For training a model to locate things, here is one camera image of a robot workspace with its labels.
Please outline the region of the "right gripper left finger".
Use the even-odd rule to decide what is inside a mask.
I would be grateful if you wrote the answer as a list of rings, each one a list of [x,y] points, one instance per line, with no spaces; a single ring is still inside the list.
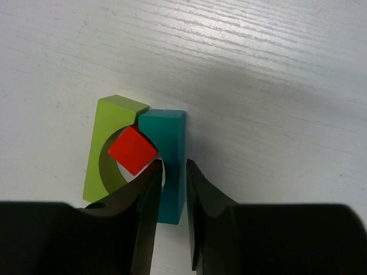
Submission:
[[[84,208],[1,203],[2,274],[149,274],[163,164]]]

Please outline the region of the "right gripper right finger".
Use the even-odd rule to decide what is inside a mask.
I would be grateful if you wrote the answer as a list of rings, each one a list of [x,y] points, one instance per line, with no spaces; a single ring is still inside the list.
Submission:
[[[348,206],[237,203],[186,163],[197,274],[365,274],[366,230]]]

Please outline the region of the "red cube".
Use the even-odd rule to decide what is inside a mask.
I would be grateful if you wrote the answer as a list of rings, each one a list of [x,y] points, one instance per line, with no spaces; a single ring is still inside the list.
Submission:
[[[137,124],[128,126],[108,149],[109,155],[136,176],[158,154],[153,143],[138,128]]]

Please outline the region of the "teal arch block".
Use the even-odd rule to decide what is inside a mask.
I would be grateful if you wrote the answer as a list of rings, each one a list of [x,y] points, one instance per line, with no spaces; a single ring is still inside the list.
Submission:
[[[186,196],[186,112],[151,109],[139,115],[138,128],[155,145],[164,164],[158,222],[177,225]]]

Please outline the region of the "green arch block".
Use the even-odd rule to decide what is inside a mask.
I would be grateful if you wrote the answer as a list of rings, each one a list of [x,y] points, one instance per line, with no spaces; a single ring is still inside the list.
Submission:
[[[120,95],[98,100],[83,190],[85,201],[96,202],[127,184],[108,149],[123,128],[135,124],[148,110],[147,104]]]

